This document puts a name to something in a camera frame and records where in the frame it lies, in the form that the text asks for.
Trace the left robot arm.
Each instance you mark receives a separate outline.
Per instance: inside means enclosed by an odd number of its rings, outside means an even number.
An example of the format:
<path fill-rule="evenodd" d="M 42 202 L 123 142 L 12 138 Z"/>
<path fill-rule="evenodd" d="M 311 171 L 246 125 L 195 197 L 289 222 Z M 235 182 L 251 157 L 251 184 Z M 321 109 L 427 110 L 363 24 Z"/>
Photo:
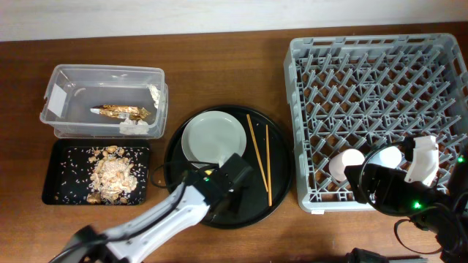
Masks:
<path fill-rule="evenodd" d="M 66 247 L 52 262 L 143 262 L 170 238 L 201 222 L 238 188 L 250 168 L 189 171 L 163 202 L 137 218 Z"/>

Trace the blue plastic cup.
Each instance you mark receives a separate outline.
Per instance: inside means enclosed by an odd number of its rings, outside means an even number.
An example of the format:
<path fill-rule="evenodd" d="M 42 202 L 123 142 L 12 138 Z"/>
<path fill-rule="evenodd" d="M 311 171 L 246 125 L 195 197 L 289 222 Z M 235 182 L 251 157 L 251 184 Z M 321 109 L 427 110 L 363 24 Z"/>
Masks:
<path fill-rule="evenodd" d="M 378 152 L 369 163 L 395 169 L 400 165 L 401 160 L 401 151 L 396 146 L 391 146 Z"/>

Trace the pink plastic cup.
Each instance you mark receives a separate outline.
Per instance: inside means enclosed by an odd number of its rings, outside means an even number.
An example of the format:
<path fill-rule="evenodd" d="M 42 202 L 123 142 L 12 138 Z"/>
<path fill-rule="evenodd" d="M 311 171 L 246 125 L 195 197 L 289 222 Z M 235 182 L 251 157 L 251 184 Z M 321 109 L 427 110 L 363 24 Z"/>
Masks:
<path fill-rule="evenodd" d="M 364 155 L 356 149 L 347 149 L 334 156 L 328 164 L 331 176 L 337 181 L 346 180 L 344 170 L 347 166 L 361 165 L 365 160 Z"/>

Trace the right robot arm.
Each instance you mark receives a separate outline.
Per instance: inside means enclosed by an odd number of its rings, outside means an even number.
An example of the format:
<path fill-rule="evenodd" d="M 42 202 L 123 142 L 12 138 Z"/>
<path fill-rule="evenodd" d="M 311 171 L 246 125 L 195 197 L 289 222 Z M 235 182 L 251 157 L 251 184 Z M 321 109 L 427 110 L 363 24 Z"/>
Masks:
<path fill-rule="evenodd" d="M 410 162 L 406 172 L 372 164 L 371 158 L 383 151 L 382 148 L 371 152 L 362 164 L 344 169 L 356 200 L 370 204 L 387 216 L 400 217 L 394 224 L 395 234 L 399 224 L 405 221 L 434 232 L 444 262 L 466 262 L 467 157 L 456 158 L 448 193 L 444 194 L 416 178 L 438 170 L 438 145 L 410 146 L 402 142 L 397 145 L 403 147 L 404 157 Z"/>

